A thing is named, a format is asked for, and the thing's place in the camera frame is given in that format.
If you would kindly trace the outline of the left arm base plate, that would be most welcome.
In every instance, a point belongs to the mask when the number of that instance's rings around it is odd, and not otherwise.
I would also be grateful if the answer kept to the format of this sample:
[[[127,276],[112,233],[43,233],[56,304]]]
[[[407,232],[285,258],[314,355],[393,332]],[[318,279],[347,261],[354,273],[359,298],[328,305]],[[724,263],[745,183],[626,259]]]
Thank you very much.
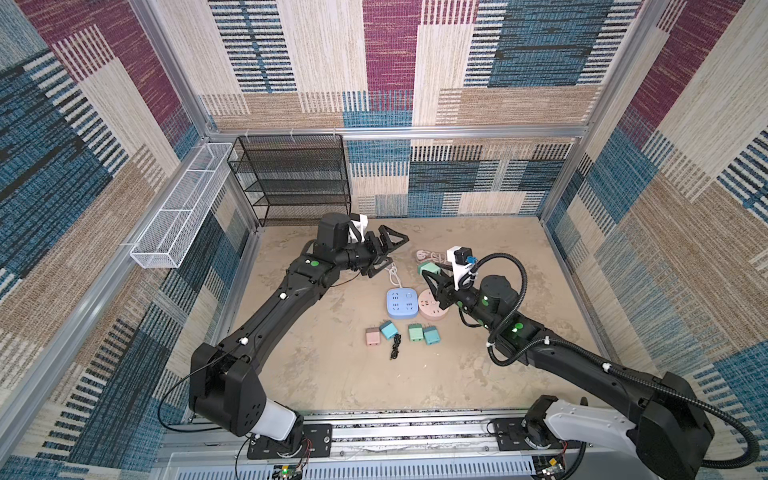
[[[294,429],[284,441],[265,436],[248,444],[248,460],[299,460],[328,458],[331,454],[333,426],[330,423],[305,424]]]

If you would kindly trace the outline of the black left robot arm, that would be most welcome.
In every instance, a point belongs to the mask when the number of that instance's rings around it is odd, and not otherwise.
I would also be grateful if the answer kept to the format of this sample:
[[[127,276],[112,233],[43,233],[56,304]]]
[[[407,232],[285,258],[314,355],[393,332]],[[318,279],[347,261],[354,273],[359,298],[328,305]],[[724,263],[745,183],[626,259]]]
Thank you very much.
[[[288,266],[274,293],[238,329],[191,357],[189,408],[231,434],[266,438],[289,453],[305,441],[303,418],[267,397],[263,364],[288,330],[350,270],[369,278],[392,262],[407,235],[381,225],[367,228],[360,214],[328,213],[315,239]]]

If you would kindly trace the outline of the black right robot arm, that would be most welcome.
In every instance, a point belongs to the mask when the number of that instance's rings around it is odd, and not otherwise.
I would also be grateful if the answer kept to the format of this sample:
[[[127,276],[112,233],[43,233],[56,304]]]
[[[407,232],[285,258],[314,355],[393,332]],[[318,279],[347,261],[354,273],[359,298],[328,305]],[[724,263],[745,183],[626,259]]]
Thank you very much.
[[[521,422],[532,447],[600,445],[635,456],[662,479],[693,479],[707,466],[714,429],[683,378],[617,365],[561,338],[517,310],[520,295],[503,276],[491,275],[479,288],[457,288],[444,272],[423,277],[441,307],[458,306],[489,333],[496,365],[547,371],[604,402],[593,408],[540,396]]]

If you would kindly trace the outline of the teal charger adapter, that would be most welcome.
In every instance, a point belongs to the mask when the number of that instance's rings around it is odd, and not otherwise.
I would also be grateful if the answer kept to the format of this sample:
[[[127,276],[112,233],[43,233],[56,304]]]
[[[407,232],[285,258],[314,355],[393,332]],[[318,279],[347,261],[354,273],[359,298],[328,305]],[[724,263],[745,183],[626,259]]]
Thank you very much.
[[[423,329],[423,338],[427,345],[438,344],[441,341],[438,329],[435,326],[428,326]]]

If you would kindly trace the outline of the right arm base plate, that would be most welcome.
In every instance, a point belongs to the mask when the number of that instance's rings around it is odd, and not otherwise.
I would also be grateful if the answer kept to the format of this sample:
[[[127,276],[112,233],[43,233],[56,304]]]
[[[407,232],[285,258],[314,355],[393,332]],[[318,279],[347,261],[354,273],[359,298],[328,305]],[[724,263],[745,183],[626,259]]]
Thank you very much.
[[[566,452],[579,449],[578,440],[563,440],[554,435],[541,419],[503,417],[489,420],[486,433],[492,436],[500,451],[553,450]]]

